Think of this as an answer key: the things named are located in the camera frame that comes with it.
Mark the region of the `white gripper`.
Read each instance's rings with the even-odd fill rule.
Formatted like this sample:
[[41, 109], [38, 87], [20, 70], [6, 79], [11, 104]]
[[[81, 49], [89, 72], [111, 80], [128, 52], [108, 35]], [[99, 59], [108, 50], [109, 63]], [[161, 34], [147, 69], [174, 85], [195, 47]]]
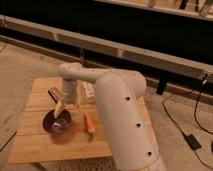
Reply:
[[[81, 105], [78, 98], [77, 86], [78, 83], [76, 80], [62, 80], [62, 96], [64, 102], [66, 104], [74, 104], [75, 107], [80, 110]], [[63, 110], [64, 103], [62, 101], [58, 101], [54, 110], [54, 118], [58, 118]]]

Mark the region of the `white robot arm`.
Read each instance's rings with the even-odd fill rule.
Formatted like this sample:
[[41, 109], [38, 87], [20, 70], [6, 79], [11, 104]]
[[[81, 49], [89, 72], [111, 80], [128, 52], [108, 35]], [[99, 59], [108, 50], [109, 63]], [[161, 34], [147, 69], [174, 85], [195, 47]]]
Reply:
[[167, 171], [155, 134], [138, 104], [146, 90], [144, 76], [132, 70], [86, 68], [79, 63], [58, 67], [66, 103], [75, 100], [78, 80], [94, 85], [97, 111], [116, 167], [121, 171]]

